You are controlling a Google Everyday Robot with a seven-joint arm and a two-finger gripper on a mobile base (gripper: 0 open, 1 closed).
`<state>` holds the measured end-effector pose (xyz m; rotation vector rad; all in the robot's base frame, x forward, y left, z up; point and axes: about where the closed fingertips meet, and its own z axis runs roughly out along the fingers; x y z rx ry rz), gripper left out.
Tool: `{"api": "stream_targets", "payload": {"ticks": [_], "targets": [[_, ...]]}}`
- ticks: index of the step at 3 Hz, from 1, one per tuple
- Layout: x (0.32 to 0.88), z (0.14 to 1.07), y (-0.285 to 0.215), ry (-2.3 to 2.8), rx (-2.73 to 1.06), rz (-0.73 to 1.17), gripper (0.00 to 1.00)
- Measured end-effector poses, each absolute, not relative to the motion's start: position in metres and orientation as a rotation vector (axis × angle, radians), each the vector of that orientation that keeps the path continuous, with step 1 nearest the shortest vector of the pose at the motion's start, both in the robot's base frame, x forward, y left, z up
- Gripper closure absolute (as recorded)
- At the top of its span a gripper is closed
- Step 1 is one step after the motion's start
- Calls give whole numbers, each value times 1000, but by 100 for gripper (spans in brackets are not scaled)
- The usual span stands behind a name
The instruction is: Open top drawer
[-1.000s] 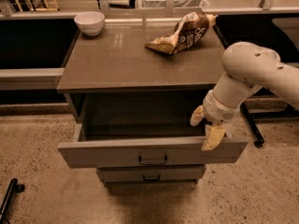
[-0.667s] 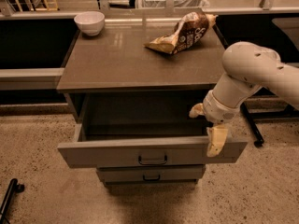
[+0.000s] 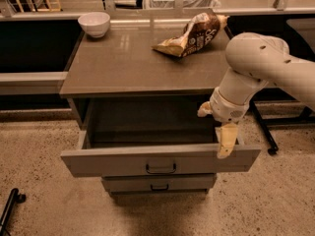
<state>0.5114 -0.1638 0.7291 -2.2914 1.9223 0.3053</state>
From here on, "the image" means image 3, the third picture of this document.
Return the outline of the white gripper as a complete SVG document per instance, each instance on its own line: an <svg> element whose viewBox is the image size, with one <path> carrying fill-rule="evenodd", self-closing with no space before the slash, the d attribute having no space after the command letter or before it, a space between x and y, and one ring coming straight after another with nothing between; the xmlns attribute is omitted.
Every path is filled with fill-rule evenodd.
<svg viewBox="0 0 315 236"><path fill-rule="evenodd" d="M206 101L199 107L197 111L198 117L213 115L216 121L225 123L216 128L216 135L219 141L217 157L219 159L227 158L232 153L238 135L238 125L235 123L243 118L248 109L249 103L241 105L232 103L221 95L218 88L215 88L212 93L210 102Z"/></svg>

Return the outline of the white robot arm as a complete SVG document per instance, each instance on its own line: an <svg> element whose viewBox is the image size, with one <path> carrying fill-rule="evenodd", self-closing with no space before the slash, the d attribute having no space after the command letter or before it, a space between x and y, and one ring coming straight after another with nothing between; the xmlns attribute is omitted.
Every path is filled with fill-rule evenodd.
<svg viewBox="0 0 315 236"><path fill-rule="evenodd" d="M254 94L268 84L282 89L315 110L315 63L289 54L287 43L273 36L245 32L233 37L225 49L228 69L197 115L212 115L221 123L217 157L232 153L238 122Z"/></svg>

